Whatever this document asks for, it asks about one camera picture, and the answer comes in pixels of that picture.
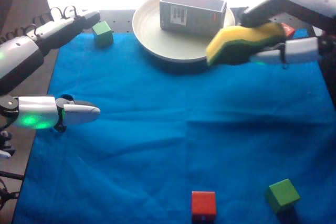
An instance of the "red block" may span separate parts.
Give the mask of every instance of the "red block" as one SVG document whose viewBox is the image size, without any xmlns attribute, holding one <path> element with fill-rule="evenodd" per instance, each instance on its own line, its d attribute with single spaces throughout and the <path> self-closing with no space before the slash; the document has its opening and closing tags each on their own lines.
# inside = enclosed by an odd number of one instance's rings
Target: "red block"
<svg viewBox="0 0 336 224">
<path fill-rule="evenodd" d="M 216 217 L 216 195 L 214 191 L 192 192 L 192 220 L 213 221 Z"/>
<path fill-rule="evenodd" d="M 290 37 L 293 35 L 293 33 L 295 33 L 295 29 L 290 27 L 289 25 L 285 24 L 285 23 L 281 23 L 284 30 L 285 30 L 285 33 L 286 33 L 286 36 L 287 37 Z"/>
</svg>

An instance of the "round plate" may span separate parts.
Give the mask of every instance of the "round plate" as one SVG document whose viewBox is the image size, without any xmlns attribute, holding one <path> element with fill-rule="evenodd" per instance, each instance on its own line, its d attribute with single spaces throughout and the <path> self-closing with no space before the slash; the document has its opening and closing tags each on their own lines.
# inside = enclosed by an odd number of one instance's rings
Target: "round plate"
<svg viewBox="0 0 336 224">
<path fill-rule="evenodd" d="M 205 59 L 205 48 L 210 38 L 202 38 L 162 30 L 160 0 L 148 0 L 133 16 L 133 31 L 141 45 L 151 54 L 173 62 L 196 62 Z M 234 26 L 235 18 L 226 9 L 224 27 Z"/>
</svg>

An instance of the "yellow sponge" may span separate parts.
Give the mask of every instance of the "yellow sponge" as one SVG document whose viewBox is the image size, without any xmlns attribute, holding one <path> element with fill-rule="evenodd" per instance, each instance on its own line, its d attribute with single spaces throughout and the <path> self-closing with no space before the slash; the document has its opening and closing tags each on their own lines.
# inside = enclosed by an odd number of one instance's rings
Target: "yellow sponge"
<svg viewBox="0 0 336 224">
<path fill-rule="evenodd" d="M 265 47 L 286 41 L 283 26 L 266 23 L 259 27 L 230 26 L 221 29 L 206 48 L 209 66 L 216 64 L 239 65 Z"/>
</svg>

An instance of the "barcode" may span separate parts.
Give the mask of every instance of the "barcode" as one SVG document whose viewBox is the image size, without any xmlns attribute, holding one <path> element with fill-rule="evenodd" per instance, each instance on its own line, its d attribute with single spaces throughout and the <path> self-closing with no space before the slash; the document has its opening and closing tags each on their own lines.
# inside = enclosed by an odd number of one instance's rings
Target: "barcode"
<svg viewBox="0 0 336 224">
<path fill-rule="evenodd" d="M 187 24 L 187 8 L 181 6 L 171 6 L 170 22 L 179 25 Z"/>
</svg>

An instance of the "blue tablecloth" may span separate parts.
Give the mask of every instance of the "blue tablecloth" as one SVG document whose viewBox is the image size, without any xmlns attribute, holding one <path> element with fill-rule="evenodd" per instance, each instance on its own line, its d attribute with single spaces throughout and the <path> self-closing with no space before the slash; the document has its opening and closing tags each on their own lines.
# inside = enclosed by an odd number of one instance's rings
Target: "blue tablecloth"
<svg viewBox="0 0 336 224">
<path fill-rule="evenodd" d="M 37 131 L 14 223 L 190 223 L 193 190 L 216 192 L 216 223 L 278 223 L 264 192 L 286 178 L 302 198 L 290 220 L 336 222 L 336 114 L 316 63 L 173 75 L 145 56 L 132 34 L 60 49 L 49 94 L 101 116 Z"/>
</svg>

